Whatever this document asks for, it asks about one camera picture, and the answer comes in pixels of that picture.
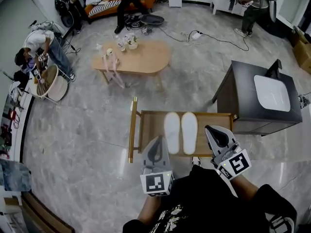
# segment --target person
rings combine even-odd
[[[198,157],[192,164],[189,176],[173,182],[170,195],[148,196],[123,233],[294,232],[297,212],[271,186],[257,188],[238,175],[230,181],[236,197],[215,170],[200,167]],[[285,231],[289,224],[291,231]]]
[[[82,29],[81,19],[80,19],[79,12],[73,5],[76,2],[76,0],[62,0],[62,1],[64,1],[65,3],[68,3],[69,5],[68,11],[72,14],[73,21],[74,21],[74,28],[76,30],[76,33],[80,33]]]
[[[139,0],[122,0],[121,3],[118,6],[118,25],[115,30],[115,34],[119,34],[122,29],[124,28],[124,10],[126,7],[130,5],[130,3],[133,3],[135,7],[138,8],[138,10],[143,14],[148,14],[147,9],[141,4]]]
[[[242,37],[251,36],[256,20],[265,13],[269,12],[269,3],[266,0],[238,0],[241,4],[253,1],[244,12],[242,28],[234,29]]]
[[[48,53],[51,60],[57,64],[62,72],[64,72],[71,81],[75,81],[76,75],[72,71],[70,62],[63,52],[63,48],[55,38],[54,33],[50,30],[35,30],[27,36],[23,48],[21,48],[15,56],[16,65],[25,65],[28,63],[29,58],[33,57],[36,66],[41,69],[41,63],[38,59],[38,56],[41,54],[41,49],[43,50],[44,56]]]

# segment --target shoe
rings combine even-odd
[[[70,80],[71,80],[72,82],[74,82],[74,81],[76,80],[76,75],[75,75],[74,72],[72,72],[72,73],[69,75],[69,77],[70,77]]]
[[[242,37],[247,37],[247,33],[243,33],[241,29],[234,29],[234,31]]]
[[[199,157],[191,157],[191,163],[193,165],[201,166],[201,161]]]
[[[77,33],[77,34],[81,33],[83,29],[84,29],[84,26],[81,26],[81,29],[76,30],[76,33]]]
[[[115,30],[115,34],[119,34],[123,28],[124,28],[124,25],[118,25],[116,30]]]

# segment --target black pants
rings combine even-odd
[[[73,20],[74,20],[74,28],[76,30],[81,30],[81,18],[80,18],[80,14],[78,12],[78,10],[75,7],[71,7],[69,8],[69,12],[72,14]]]
[[[118,25],[119,26],[124,25],[124,10],[130,5],[130,3],[133,3],[135,7],[137,7],[142,14],[145,15],[148,13],[147,9],[141,4],[139,0],[122,0],[118,6]]]
[[[256,20],[262,15],[267,13],[269,10],[268,8],[260,9],[250,5],[247,10],[244,12],[243,16],[243,23],[242,23],[242,31],[252,32],[253,26]]]

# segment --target black bag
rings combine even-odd
[[[17,71],[16,73],[14,73],[13,79],[14,81],[20,82],[20,85],[18,86],[19,89],[21,89],[22,91],[25,90],[26,85],[29,80],[29,77],[27,74],[23,73],[22,71]]]
[[[69,13],[69,3],[64,0],[54,0],[55,9],[60,16],[66,16]]]

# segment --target white sink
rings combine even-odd
[[[290,111],[290,98],[282,81],[260,75],[255,75],[254,81],[257,97],[263,108],[275,111]]]

